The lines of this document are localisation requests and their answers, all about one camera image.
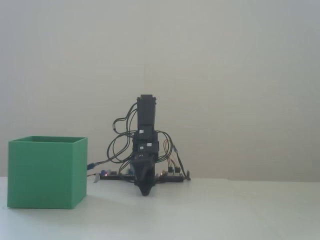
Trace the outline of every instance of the green box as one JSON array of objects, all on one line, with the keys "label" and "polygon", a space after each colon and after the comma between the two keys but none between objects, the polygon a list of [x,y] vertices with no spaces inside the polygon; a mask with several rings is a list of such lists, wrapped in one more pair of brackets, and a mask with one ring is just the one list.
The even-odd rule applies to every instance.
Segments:
[{"label": "green box", "polygon": [[87,137],[9,142],[9,208],[73,209],[87,194]]}]

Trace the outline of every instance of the white table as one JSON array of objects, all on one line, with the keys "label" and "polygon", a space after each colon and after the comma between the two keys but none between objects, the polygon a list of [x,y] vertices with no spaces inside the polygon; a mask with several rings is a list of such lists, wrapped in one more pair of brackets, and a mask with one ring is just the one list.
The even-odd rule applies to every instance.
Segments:
[{"label": "white table", "polygon": [[320,183],[192,179],[147,197],[124,181],[88,178],[73,210],[7,208],[1,240],[320,240]]}]

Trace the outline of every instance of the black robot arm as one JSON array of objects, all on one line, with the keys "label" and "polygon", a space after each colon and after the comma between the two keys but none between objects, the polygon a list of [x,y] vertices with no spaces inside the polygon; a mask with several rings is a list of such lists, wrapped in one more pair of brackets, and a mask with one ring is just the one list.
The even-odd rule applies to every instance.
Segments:
[{"label": "black robot arm", "polygon": [[137,131],[133,136],[131,167],[135,184],[143,196],[156,184],[155,164],[159,157],[158,133],[155,131],[156,98],[141,95],[137,98]]}]

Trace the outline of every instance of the wire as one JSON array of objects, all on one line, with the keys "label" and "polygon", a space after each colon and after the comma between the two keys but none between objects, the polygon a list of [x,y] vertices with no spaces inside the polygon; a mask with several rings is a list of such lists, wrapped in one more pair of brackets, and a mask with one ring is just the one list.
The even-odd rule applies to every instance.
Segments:
[{"label": "wire", "polygon": [[[137,105],[137,103],[134,103],[130,107],[130,109],[127,112],[125,117],[120,117],[120,118],[117,118],[116,120],[113,121],[112,128],[113,128],[114,132],[117,133],[117,136],[108,145],[108,148],[106,151],[107,159],[104,161],[91,163],[88,165],[88,167],[91,165],[91,167],[94,168],[95,166],[100,165],[100,164],[113,162],[115,164],[121,164],[119,171],[118,171],[120,173],[131,163],[131,161],[134,157],[134,154],[135,154],[134,152],[131,152],[129,154],[129,156],[125,157],[124,159],[120,159],[118,157],[129,148],[130,143],[132,141],[132,138],[134,137],[134,133],[137,131],[137,130],[131,130],[132,121],[133,121],[135,115],[137,114],[137,108],[134,109],[134,107],[136,105]],[[123,121],[125,121],[125,131],[118,132],[116,129],[116,123],[123,122]],[[178,163],[181,167],[182,173],[183,173],[184,177],[187,178],[187,175],[184,170],[184,166],[183,166],[181,159],[179,157],[179,154],[178,154],[178,150],[177,150],[176,146],[173,144],[173,141],[172,141],[170,135],[168,133],[166,133],[165,131],[159,131],[159,130],[157,130],[156,133],[163,134],[165,137],[165,140],[163,142],[164,153],[163,153],[163,155],[160,155],[155,162],[161,163],[163,161],[167,161],[169,167],[172,166],[171,163],[174,165],[174,167],[177,167],[178,165],[172,159],[172,158],[174,158],[174,156],[172,156],[172,158],[171,158],[172,151],[174,150],[174,152],[176,153],[177,159],[178,159]],[[121,137],[126,137],[126,143],[123,148],[121,148],[118,152],[116,152],[115,151],[115,144],[116,144],[117,140]]]}]

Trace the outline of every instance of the blue connector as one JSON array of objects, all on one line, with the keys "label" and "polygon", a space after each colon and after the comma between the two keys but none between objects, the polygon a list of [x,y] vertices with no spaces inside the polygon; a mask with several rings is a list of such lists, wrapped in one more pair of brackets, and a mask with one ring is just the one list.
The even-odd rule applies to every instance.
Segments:
[{"label": "blue connector", "polygon": [[95,167],[95,164],[94,163],[90,163],[86,166],[86,169],[87,170],[90,170],[90,169],[93,169]]}]

